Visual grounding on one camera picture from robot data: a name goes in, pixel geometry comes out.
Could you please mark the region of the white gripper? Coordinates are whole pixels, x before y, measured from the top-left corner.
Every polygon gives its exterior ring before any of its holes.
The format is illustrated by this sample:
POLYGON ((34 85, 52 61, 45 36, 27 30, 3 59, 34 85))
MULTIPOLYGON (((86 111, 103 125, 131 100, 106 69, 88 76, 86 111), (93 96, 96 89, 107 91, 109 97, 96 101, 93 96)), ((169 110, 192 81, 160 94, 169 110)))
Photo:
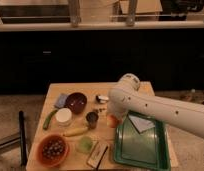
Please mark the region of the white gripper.
POLYGON ((122 122, 123 117, 128 113, 128 110, 120 107, 115 103, 108 104, 108 115, 111 117, 112 121, 116 124, 122 122))

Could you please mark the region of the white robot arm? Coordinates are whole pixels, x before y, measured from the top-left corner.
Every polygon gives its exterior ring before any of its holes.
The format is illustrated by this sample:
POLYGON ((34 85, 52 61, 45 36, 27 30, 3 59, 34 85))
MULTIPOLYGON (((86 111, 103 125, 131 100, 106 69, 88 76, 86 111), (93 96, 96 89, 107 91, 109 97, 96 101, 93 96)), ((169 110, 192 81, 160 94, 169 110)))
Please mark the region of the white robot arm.
POLYGON ((139 91, 140 86, 139 78, 127 73, 109 90, 115 115, 131 110, 204 138, 204 105, 148 95, 139 91))

